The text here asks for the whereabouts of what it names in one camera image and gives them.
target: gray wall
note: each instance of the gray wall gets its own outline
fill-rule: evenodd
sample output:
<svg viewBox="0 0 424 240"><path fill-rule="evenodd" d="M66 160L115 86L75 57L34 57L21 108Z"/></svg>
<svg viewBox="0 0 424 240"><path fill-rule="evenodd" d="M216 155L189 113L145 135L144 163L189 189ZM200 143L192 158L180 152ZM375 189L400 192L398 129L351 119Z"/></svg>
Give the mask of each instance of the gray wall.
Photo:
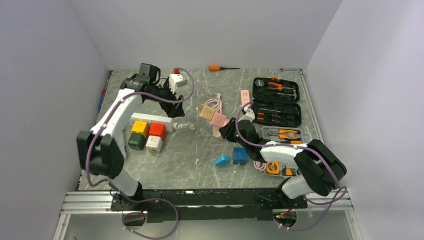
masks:
<svg viewBox="0 0 424 240"><path fill-rule="evenodd" d="M71 0L109 69L306 68L341 0Z"/></svg>
<svg viewBox="0 0 424 240"><path fill-rule="evenodd" d="M424 2L344 0L307 69L364 239L424 239Z"/></svg>
<svg viewBox="0 0 424 240"><path fill-rule="evenodd" d="M51 239L107 70L69 0L0 7L1 239Z"/></svg>

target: screwdriver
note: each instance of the screwdriver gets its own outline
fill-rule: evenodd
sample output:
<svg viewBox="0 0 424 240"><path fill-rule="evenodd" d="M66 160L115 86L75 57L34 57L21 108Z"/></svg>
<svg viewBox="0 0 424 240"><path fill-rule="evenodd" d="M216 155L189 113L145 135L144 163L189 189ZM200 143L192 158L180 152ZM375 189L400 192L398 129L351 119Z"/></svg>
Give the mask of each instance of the screwdriver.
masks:
<svg viewBox="0 0 424 240"><path fill-rule="evenodd" d="M227 69L240 69L239 67L222 67L222 66L209 66L209 71L216 72Z"/></svg>

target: white cube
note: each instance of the white cube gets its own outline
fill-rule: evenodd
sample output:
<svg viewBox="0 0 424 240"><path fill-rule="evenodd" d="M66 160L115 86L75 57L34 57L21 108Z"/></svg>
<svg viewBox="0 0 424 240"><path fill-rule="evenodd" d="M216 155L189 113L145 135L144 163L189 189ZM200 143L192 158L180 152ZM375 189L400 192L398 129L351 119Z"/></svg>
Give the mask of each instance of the white cube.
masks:
<svg viewBox="0 0 424 240"><path fill-rule="evenodd" d="M148 136L146 148L151 153L159 153L162 148L162 138L160 136Z"/></svg>

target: white power strip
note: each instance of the white power strip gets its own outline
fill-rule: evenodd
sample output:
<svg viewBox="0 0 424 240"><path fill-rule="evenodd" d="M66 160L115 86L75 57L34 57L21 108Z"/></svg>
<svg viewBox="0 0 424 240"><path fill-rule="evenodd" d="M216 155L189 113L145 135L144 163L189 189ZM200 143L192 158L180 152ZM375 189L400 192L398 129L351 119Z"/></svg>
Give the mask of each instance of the white power strip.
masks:
<svg viewBox="0 0 424 240"><path fill-rule="evenodd" d="M136 121L147 122L149 125L154 123L165 125L167 132L172 132L174 130L173 127L173 119L166 116L155 116L143 113L133 113L129 118L129 121L126 123L127 126L133 126Z"/></svg>

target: gray marble surface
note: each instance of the gray marble surface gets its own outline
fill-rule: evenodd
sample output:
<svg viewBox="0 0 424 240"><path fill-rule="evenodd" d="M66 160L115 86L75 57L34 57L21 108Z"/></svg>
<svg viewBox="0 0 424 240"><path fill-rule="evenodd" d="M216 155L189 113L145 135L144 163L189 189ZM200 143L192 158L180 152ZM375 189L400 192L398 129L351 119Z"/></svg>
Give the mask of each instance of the gray marble surface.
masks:
<svg viewBox="0 0 424 240"><path fill-rule="evenodd" d="M121 82L135 74L137 69L122 69L112 72L99 120L115 100ZM162 76L167 77L171 69L163 69ZM228 118L234 117L241 106L240 90L252 91L253 79L256 77L276 76L279 79L294 81L300 87L298 104L302 111L302 129L304 142L319 138L312 112L308 103L300 71L279 71L273 69L240 69L210 72L207 69L190 69L194 77L195 89L192 97L184 102L184 117L175 118L177 123L191 122L197 129L188 128L168 132L160 153L150 153L146 149L137 151L128 147L128 157L124 168L140 181L144 189L216 189L216 188L274 188L282 179L267 176L253 166L250 159L246 165L232 163L215 167L214 159L232 156L233 148L240 145L228 142L212 135L212 126L197 116L197 106L221 93L222 113ZM178 93L188 95L190 86L179 88ZM166 116L159 103L145 101L138 113ZM261 125L255 125L261 134ZM131 127L124 129L125 141L131 134ZM85 174L80 179L79 190L107 190L110 187L101 184L88 186Z"/></svg>

